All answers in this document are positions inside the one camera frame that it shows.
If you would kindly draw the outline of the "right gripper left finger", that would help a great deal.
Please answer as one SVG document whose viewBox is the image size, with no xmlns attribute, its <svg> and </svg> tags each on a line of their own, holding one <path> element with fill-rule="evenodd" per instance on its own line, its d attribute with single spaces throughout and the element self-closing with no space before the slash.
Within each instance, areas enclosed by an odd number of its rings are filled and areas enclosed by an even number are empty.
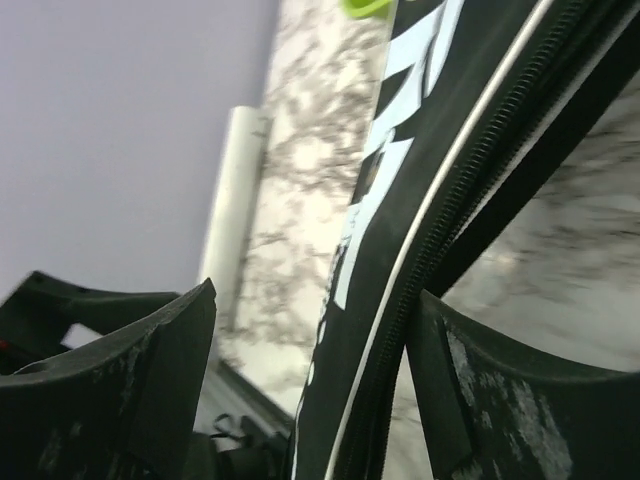
<svg viewBox="0 0 640 480">
<path fill-rule="evenodd" d="M 178 479 L 216 318 L 210 281 L 108 335 L 1 373 L 5 479 Z"/>
</svg>

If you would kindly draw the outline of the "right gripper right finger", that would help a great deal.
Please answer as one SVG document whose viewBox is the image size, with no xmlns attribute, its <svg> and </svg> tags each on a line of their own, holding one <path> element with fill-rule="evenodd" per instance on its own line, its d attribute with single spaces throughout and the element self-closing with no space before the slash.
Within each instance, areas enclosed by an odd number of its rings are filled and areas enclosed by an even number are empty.
<svg viewBox="0 0 640 480">
<path fill-rule="evenodd" d="M 407 351 L 435 478 L 638 478 L 638 373 L 540 351 L 428 292 Z"/>
</svg>

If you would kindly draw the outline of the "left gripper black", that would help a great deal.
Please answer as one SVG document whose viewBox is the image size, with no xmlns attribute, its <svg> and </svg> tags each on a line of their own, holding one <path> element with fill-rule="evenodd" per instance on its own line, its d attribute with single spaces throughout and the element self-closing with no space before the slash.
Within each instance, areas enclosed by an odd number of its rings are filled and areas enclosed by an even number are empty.
<svg viewBox="0 0 640 480">
<path fill-rule="evenodd" d="M 34 271 L 1 301 L 1 373 L 77 348 L 64 340 L 74 327 L 108 335 L 178 297 L 90 289 Z"/>
</svg>

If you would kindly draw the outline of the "black racket cover bag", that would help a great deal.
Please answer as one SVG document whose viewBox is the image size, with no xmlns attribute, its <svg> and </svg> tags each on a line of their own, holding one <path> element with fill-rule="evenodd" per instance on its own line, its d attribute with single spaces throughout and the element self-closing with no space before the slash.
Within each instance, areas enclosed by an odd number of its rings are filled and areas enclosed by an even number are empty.
<svg viewBox="0 0 640 480">
<path fill-rule="evenodd" d="M 422 292 L 639 375 L 639 5 L 403 1 L 286 479 L 378 479 Z"/>
</svg>

